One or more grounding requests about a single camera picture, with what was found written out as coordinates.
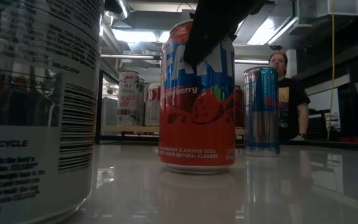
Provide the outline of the silver Diet Coke can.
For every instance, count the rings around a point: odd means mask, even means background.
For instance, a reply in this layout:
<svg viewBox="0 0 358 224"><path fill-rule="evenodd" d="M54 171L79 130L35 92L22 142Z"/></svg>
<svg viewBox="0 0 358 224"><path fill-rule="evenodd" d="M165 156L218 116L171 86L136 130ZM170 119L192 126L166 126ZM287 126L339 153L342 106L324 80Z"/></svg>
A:
<svg viewBox="0 0 358 224"><path fill-rule="evenodd" d="M160 124L160 89L160 82L151 82L147 85L144 113L146 126L159 126Z"/></svg>

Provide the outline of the red Fanta strawberry can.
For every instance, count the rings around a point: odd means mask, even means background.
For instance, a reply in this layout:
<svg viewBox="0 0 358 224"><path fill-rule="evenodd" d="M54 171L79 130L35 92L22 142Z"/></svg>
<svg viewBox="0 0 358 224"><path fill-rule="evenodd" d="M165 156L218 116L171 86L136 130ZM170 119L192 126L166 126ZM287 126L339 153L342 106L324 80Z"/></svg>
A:
<svg viewBox="0 0 358 224"><path fill-rule="evenodd" d="M174 172L218 174L235 162L234 48L226 37L189 65L192 27L192 20L175 24L163 45L158 156Z"/></svg>

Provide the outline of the black can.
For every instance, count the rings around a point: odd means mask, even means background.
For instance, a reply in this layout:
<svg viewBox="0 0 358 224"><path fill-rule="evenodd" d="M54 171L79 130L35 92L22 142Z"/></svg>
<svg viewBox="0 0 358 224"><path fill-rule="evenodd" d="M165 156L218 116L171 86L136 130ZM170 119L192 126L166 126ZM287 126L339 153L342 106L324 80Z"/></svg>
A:
<svg viewBox="0 0 358 224"><path fill-rule="evenodd" d="M117 124L136 126L139 119L139 74L125 70L119 74Z"/></svg>
<svg viewBox="0 0 358 224"><path fill-rule="evenodd" d="M104 0L0 0L0 224L91 193Z"/></svg>

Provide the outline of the bright ceiling light panel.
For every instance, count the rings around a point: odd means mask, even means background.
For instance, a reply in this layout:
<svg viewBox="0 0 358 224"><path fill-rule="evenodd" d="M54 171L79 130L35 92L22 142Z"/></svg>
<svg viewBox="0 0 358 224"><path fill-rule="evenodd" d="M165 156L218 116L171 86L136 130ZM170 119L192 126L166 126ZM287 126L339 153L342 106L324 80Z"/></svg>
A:
<svg viewBox="0 0 358 224"><path fill-rule="evenodd" d="M281 37L294 23L298 21L295 17L268 16L266 20L255 31L248 41L248 45L273 44Z"/></svg>
<svg viewBox="0 0 358 224"><path fill-rule="evenodd" d="M161 42L168 40L169 31L152 32L152 31L138 31L138 30L112 30L115 38L120 41L137 43L137 42Z"/></svg>

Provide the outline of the dark red soda can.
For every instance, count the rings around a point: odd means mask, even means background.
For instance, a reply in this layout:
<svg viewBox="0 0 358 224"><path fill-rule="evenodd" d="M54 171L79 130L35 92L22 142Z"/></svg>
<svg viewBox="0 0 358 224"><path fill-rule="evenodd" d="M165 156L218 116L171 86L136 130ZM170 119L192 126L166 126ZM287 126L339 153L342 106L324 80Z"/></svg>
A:
<svg viewBox="0 0 358 224"><path fill-rule="evenodd" d="M243 91L239 85L235 86L235 124L238 128L244 127L244 99Z"/></svg>

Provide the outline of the standing person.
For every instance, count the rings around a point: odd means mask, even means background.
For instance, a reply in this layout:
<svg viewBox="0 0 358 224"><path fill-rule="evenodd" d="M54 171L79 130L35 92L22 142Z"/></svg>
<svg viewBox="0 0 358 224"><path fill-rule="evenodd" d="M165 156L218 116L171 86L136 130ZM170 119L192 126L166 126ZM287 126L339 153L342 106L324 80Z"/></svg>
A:
<svg viewBox="0 0 358 224"><path fill-rule="evenodd" d="M268 62L278 73L279 140L302 141L309 125L310 99L296 80L286 77L288 58L283 52L273 53Z"/></svg>

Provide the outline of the blue silver Red Bull can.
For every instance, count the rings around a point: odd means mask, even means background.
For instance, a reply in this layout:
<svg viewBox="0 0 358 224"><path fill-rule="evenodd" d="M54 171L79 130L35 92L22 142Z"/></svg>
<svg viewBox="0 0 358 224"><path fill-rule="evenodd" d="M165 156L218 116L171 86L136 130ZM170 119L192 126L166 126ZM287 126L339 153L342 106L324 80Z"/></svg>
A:
<svg viewBox="0 0 358 224"><path fill-rule="evenodd" d="M274 157L280 154L278 124L278 73L272 67L244 72L244 130L246 154Z"/></svg>

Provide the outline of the white ceiling unit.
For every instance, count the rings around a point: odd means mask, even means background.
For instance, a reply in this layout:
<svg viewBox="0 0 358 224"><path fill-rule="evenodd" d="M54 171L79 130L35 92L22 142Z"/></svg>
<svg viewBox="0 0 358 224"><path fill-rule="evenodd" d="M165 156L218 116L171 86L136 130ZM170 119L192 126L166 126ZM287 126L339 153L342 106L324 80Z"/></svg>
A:
<svg viewBox="0 0 358 224"><path fill-rule="evenodd" d="M358 0L316 0L316 17L358 16Z"/></svg>

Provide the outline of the silver ventilation duct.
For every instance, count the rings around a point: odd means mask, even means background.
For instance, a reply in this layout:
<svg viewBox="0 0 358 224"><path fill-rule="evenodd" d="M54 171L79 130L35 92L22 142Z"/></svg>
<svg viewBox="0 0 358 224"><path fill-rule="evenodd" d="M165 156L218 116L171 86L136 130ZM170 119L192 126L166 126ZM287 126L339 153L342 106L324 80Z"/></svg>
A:
<svg viewBox="0 0 358 224"><path fill-rule="evenodd" d="M131 11L126 0L104 0L104 10L116 20L126 19Z"/></svg>

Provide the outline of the black aluminium table frame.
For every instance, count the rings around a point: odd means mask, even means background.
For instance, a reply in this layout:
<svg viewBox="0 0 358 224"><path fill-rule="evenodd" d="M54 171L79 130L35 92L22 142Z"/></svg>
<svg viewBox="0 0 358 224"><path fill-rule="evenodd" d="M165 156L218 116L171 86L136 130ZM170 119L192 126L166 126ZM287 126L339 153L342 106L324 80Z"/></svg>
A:
<svg viewBox="0 0 358 224"><path fill-rule="evenodd" d="M345 149L350 151L358 151L358 143L354 142L337 142L337 141L312 141L312 140L302 140L302 141L284 141L281 145L291 145L291 146L313 146L313 147L326 147L331 149Z"/></svg>

